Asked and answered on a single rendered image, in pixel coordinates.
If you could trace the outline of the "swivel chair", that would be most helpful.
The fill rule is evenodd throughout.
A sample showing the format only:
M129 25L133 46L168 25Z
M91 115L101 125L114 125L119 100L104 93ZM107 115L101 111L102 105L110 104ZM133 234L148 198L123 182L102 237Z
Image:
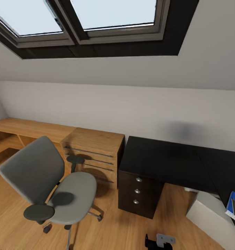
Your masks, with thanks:
M62 182L65 163L48 136L42 136L15 153L0 165L0 175L29 203L23 213L28 220L35 220L47 227L51 223L65 225L69 230L67 249L69 248L71 226L80 222L87 214L102 220L101 215L89 212L96 196L97 180L87 172L75 172L76 164L85 161L79 156L66 156L72 163L71 172ZM57 185L48 203L48 196Z

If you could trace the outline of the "folder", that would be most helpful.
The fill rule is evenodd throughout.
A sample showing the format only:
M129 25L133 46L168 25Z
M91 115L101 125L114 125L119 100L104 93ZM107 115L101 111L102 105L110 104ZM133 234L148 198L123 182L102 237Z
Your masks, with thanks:
M232 207L232 200L231 199L235 199L235 192L234 191L231 192L231 195L229 197L229 201L228 201L225 213L235 220L235 216L234 216L234 213L233 213L233 207Z

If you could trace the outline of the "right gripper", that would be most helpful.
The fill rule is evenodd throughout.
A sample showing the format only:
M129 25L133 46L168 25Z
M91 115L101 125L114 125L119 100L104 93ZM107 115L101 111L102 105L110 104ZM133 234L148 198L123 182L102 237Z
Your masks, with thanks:
M164 247L158 247L156 241L148 240L148 235L146 234L145 239L145 247L148 248L148 250L172 250L172 247L170 244L165 244Z

